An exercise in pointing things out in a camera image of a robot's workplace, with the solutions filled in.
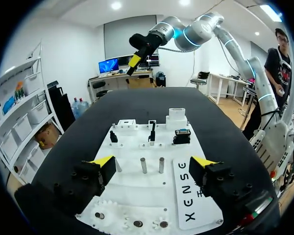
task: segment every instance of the white fixture plate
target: white fixture plate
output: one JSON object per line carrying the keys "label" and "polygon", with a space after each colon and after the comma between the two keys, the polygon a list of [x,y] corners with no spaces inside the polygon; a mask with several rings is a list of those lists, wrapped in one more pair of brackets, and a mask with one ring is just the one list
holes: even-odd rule
{"label": "white fixture plate", "polygon": [[[166,124],[156,124],[155,143],[150,146],[148,137],[151,129],[151,124],[134,124],[133,128],[120,128],[115,125],[109,129],[95,159],[113,155],[122,172],[114,174],[101,197],[94,197],[77,219],[92,226],[91,220],[85,219],[92,218],[89,207],[93,207],[98,200],[104,200],[116,202],[122,207],[144,208],[140,213],[143,218],[140,219],[145,217],[146,220],[150,217],[149,209],[166,209],[170,235],[194,235],[220,226],[217,221],[223,220],[221,209],[211,197],[198,197],[197,191],[200,192],[200,188],[188,173],[191,156],[205,159],[192,126],[187,126],[191,131],[191,143],[180,145],[172,144],[174,130],[168,130]],[[116,134],[118,143],[111,144],[110,131]],[[161,157],[165,159],[163,174],[158,172]],[[142,172],[140,158],[146,160],[147,174]],[[178,164],[181,163],[186,166],[180,168]],[[188,180],[181,180],[180,175],[184,174],[188,174]],[[191,193],[183,193],[183,186],[190,186],[187,191]],[[184,200],[189,204],[191,199],[193,204],[186,207]],[[192,213],[195,213],[192,216],[195,220],[188,220],[187,215]],[[155,217],[161,216],[161,213],[156,212]],[[138,233],[126,231],[126,234]],[[151,230],[147,234],[159,234],[159,231]]]}

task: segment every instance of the storage bin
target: storage bin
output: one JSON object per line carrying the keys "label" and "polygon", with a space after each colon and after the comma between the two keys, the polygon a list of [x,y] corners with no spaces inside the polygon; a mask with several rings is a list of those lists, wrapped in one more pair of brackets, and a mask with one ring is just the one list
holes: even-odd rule
{"label": "storage bin", "polygon": [[28,119],[31,124],[39,124],[48,116],[46,100],[37,104],[28,112]]}
{"label": "storage bin", "polygon": [[20,177],[26,182],[31,183],[35,177],[36,171],[30,165],[29,161],[26,161],[25,165],[23,166]]}
{"label": "storage bin", "polygon": [[20,137],[21,141],[30,134],[32,128],[29,124],[27,114],[17,120],[17,123],[13,126],[14,131]]}
{"label": "storage bin", "polygon": [[36,141],[31,141],[27,146],[25,154],[27,155],[27,160],[31,161],[35,167],[38,169],[45,159],[45,155],[39,148],[39,143]]}
{"label": "storage bin", "polygon": [[24,78],[23,88],[25,95],[29,95],[41,87],[40,72],[31,74]]}
{"label": "storage bin", "polygon": [[18,145],[16,144],[14,137],[12,135],[12,130],[7,132],[3,136],[3,141],[0,145],[0,147],[1,147],[2,151],[5,153],[8,160],[11,160],[14,153],[18,149]]}

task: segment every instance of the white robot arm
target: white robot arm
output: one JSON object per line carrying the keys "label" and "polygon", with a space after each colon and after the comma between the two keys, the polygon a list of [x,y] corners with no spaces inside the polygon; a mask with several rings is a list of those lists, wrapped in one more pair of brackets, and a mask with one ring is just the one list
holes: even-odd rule
{"label": "white robot arm", "polygon": [[192,24],[184,26],[177,17],[167,17],[155,25],[144,37],[139,34],[130,38],[130,43],[139,49],[130,62],[129,75],[159,46],[163,46],[174,38],[181,51],[193,51],[200,48],[215,34],[227,48],[235,60],[240,74],[245,78],[255,78],[255,90],[262,113],[260,130],[257,130],[251,144],[265,165],[272,179],[281,176],[289,161],[294,156],[294,126],[291,123],[294,110],[294,97],[281,118],[278,105],[265,74],[265,70],[257,57],[245,59],[242,50],[233,36],[220,26],[224,18],[217,12],[198,17]]}

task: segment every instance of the cardboard box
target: cardboard box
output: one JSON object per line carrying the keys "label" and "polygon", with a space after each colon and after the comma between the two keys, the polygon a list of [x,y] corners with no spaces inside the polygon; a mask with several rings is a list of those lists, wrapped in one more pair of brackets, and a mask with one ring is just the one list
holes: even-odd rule
{"label": "cardboard box", "polygon": [[53,123],[44,125],[35,135],[41,149],[52,148],[59,138],[59,132]]}

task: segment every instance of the ceiling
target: ceiling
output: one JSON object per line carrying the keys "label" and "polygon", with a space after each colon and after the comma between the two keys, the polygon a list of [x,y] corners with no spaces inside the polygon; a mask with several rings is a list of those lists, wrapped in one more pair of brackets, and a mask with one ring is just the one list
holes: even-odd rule
{"label": "ceiling", "polygon": [[[119,10],[111,8],[116,1],[122,4]],[[223,25],[230,32],[254,42],[265,51],[276,46],[273,31],[278,24],[257,6],[261,0],[190,1],[190,5],[181,6],[179,0],[45,0],[34,14],[95,28],[111,21],[142,15],[195,19],[207,11],[217,11],[224,16]]]}

